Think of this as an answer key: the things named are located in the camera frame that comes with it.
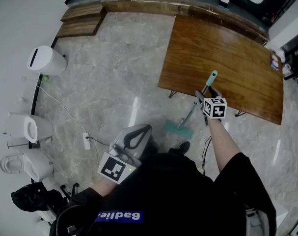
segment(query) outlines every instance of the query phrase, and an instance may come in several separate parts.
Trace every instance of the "mop handle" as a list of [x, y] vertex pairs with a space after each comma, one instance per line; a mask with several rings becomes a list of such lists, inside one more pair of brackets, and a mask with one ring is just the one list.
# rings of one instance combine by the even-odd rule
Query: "mop handle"
[[[213, 81], [216, 77], [217, 77], [217, 71], [214, 70], [214, 71], [212, 71], [211, 75], [209, 76], [209, 78], [206, 82], [205, 87], [202, 90], [203, 95], [206, 93], [206, 91], [208, 90], [208, 87], [211, 86], [211, 84], [213, 83]], [[194, 109], [196, 108], [197, 104], [198, 104], [198, 101], [195, 101], [192, 108], [191, 108], [191, 110], [189, 111], [188, 115], [186, 116], [186, 118], [182, 119], [182, 122], [179, 124], [178, 129], [181, 129], [186, 124], [186, 122], [188, 121], [188, 119], [192, 115]]]
[[209, 76], [206, 85], [204, 86], [203, 90], [202, 90], [202, 94], [204, 95], [206, 93], [206, 91], [208, 90], [208, 87], [211, 86], [211, 84], [213, 83], [214, 79], [217, 77], [217, 71], [212, 71], [211, 75]]

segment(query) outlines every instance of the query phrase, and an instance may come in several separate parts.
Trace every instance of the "black shirt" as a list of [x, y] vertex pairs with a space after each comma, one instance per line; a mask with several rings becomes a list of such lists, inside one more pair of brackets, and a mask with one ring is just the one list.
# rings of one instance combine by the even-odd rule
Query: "black shirt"
[[82, 206], [66, 219], [65, 227], [76, 224], [77, 235], [245, 235], [245, 205], [267, 214], [270, 235], [276, 229], [274, 206], [242, 153], [214, 182], [187, 157], [159, 153], [109, 195], [102, 198], [88, 188], [67, 207], [73, 205]]

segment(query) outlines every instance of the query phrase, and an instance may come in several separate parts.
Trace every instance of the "electrical cable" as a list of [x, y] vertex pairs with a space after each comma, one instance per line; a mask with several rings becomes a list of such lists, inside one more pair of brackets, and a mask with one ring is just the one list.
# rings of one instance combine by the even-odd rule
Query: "electrical cable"
[[202, 173], [203, 175], [205, 175], [205, 161], [206, 161], [206, 155], [207, 155], [207, 150], [208, 147], [210, 145], [212, 138], [211, 136], [206, 140], [206, 142], [204, 143], [204, 148], [203, 148], [203, 152], [202, 152], [202, 157], [201, 157], [201, 164], [202, 164]]
[[103, 144], [103, 145], [105, 145], [105, 146], [109, 146], [108, 144], [104, 144], [104, 143], [102, 143], [102, 142], [100, 142], [100, 141], [94, 139], [93, 137], [86, 136], [85, 138], [86, 138], [86, 139], [90, 138], [90, 139], [95, 140], [96, 142], [98, 142], [98, 143], [100, 143], [100, 144]]
[[[62, 107], [63, 107], [63, 109], [69, 114], [69, 116], [71, 117], [71, 119], [73, 119], [73, 120], [75, 120], [77, 123], [79, 123], [80, 125], [81, 125], [81, 127], [84, 129], [84, 132], [86, 133], [86, 129], [85, 129], [85, 127], [82, 125], [82, 123], [79, 121], [79, 120], [77, 120], [76, 118], [74, 118], [69, 112], [68, 112], [68, 110], [61, 104], [61, 102], [59, 101], [59, 100], [57, 100], [57, 99], [55, 99], [53, 96], [51, 96], [49, 93], [47, 93], [44, 89], [42, 89], [40, 86], [38, 86], [38, 85], [36, 85], [38, 88], [40, 88], [45, 94], [47, 94], [50, 98], [52, 98], [52, 99], [54, 99], [55, 101], [57, 101]], [[97, 166], [98, 166], [98, 168], [99, 168], [99, 155], [98, 155], [98, 150], [96, 149], [96, 146], [93, 144], [93, 143], [91, 143], [91, 145], [94, 147], [94, 149], [95, 149], [95, 151], [96, 151], [96, 161], [97, 161]]]
[[36, 85], [38, 88], [40, 88], [44, 93], [46, 93], [50, 98], [54, 99], [55, 101], [57, 101], [63, 108], [64, 110], [69, 114], [69, 116], [75, 120], [77, 123], [79, 123], [81, 125], [81, 127], [84, 129], [84, 132], [86, 133], [86, 129], [85, 127], [82, 125], [82, 123], [80, 121], [78, 121], [76, 118], [74, 118], [69, 112], [68, 110], [61, 104], [61, 102], [57, 99], [55, 99], [54, 97], [52, 97], [49, 93], [47, 93], [44, 89], [42, 89], [41, 87], [39, 87], [38, 85]]

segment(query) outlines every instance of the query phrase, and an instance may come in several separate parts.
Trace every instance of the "toilet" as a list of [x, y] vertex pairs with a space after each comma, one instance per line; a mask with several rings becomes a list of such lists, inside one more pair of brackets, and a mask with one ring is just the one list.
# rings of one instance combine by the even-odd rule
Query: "toilet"
[[6, 174], [25, 172], [35, 182], [40, 182], [53, 173], [53, 163], [38, 149], [19, 150], [19, 153], [4, 156], [0, 168]]
[[5, 123], [5, 132], [12, 138], [25, 137], [36, 143], [53, 135], [53, 125], [39, 116], [10, 114]]

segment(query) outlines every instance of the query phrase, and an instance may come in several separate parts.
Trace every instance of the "wooden table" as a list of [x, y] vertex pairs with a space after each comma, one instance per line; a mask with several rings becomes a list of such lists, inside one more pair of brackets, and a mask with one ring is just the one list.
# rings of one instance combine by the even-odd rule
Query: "wooden table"
[[158, 86], [195, 95], [210, 73], [227, 105], [280, 125], [283, 112], [282, 64], [271, 67], [272, 52], [230, 29], [176, 16]]

